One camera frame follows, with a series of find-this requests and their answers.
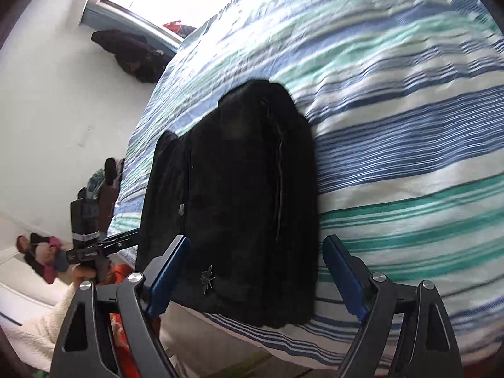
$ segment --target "bedsheet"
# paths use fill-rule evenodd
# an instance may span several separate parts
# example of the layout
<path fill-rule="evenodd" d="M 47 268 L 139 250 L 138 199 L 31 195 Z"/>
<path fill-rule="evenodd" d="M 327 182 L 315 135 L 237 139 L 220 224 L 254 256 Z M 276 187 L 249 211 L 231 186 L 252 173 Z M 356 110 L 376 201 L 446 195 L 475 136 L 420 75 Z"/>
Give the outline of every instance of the bedsheet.
<path fill-rule="evenodd" d="M 163 131 L 184 134 L 250 78 L 279 82 L 312 126 L 320 241 L 337 234 L 396 282 L 434 280 L 463 361 L 483 359 L 504 335 L 503 51 L 479 0 L 234 0 L 186 38 L 155 87 L 109 234 L 139 226 Z M 200 317 L 320 369 L 338 367 L 359 327 L 322 257 L 305 325 Z M 381 372 L 399 329 L 395 319 Z"/>

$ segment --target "striped bedspread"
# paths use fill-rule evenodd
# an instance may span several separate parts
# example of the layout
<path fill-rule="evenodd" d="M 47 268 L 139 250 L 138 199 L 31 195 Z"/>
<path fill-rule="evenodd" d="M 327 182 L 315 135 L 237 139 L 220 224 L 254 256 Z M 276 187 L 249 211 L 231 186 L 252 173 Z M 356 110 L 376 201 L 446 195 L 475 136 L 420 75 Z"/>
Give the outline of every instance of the striped bedspread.
<path fill-rule="evenodd" d="M 503 51 L 479 0 L 235 0 L 184 41 L 157 84 L 109 233 L 139 226 L 163 131 L 185 133 L 250 78 L 280 82 L 313 129 L 320 241 L 337 234 L 396 282 L 434 280 L 464 362 L 483 359 L 504 336 Z M 133 263 L 135 253 L 123 255 Z M 280 358 L 337 368 L 359 324 L 319 264 L 306 325 L 201 317 Z"/>

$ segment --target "white fleece sleeve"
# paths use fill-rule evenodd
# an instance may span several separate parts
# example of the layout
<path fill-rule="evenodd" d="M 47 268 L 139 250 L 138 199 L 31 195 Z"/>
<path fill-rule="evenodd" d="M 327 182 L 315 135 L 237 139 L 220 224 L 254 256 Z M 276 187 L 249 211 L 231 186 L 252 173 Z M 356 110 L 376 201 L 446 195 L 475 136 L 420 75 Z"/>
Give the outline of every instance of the white fleece sleeve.
<path fill-rule="evenodd" d="M 31 319 L 21 327 L 2 326 L 21 361 L 49 372 L 54 346 L 74 292 L 74 285 L 70 284 L 61 301 L 41 318 Z"/>

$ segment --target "metal screw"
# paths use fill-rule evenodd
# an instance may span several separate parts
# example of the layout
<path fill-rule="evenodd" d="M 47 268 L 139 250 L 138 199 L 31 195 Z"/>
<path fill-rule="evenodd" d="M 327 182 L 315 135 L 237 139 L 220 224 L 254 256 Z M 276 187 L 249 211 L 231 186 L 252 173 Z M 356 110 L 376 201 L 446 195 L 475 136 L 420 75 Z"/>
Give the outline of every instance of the metal screw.
<path fill-rule="evenodd" d="M 141 272 L 132 272 L 128 276 L 128 281 L 131 281 L 132 283 L 136 283 L 137 281 L 142 280 L 142 273 Z"/>
<path fill-rule="evenodd" d="M 435 285 L 432 281 L 430 280 L 424 280 L 422 282 L 422 285 L 427 289 L 427 290 L 433 290 Z"/>
<path fill-rule="evenodd" d="M 386 275 L 382 272 L 374 272 L 373 280 L 378 281 L 379 283 L 383 283 L 387 279 Z"/>
<path fill-rule="evenodd" d="M 83 281 L 79 288 L 82 290 L 82 291 L 86 291 L 88 290 L 89 288 L 91 287 L 91 282 L 90 281 Z"/>

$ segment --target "bed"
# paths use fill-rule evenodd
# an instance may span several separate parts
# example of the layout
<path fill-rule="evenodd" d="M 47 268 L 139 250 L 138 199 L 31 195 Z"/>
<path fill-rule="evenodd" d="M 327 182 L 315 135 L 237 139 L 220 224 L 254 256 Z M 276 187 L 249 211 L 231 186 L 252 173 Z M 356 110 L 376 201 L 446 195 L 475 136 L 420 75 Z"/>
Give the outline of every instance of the bed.
<path fill-rule="evenodd" d="M 283 84 L 316 142 L 320 240 L 371 271 L 431 279 L 463 361 L 504 333 L 504 40 L 479 0 L 234 0 L 191 34 L 133 132 L 109 234 L 140 225 L 158 137 L 251 78 Z M 130 264 L 136 249 L 123 250 Z M 359 324 L 322 258 L 316 316 L 256 328 L 199 314 L 282 359 L 336 369 Z M 380 368 L 390 366 L 395 319 Z"/>

